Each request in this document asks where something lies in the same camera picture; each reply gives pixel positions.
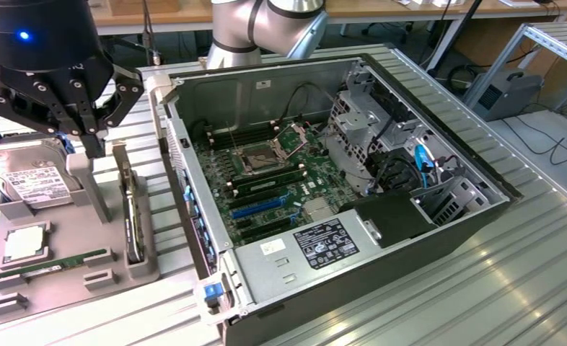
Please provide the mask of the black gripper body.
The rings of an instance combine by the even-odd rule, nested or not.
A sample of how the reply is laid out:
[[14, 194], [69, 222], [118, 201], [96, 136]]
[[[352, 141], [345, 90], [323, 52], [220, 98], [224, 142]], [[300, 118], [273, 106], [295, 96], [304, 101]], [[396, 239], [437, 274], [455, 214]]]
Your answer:
[[0, 1], [0, 103], [42, 102], [41, 80], [62, 105], [92, 104], [112, 72], [86, 1]]

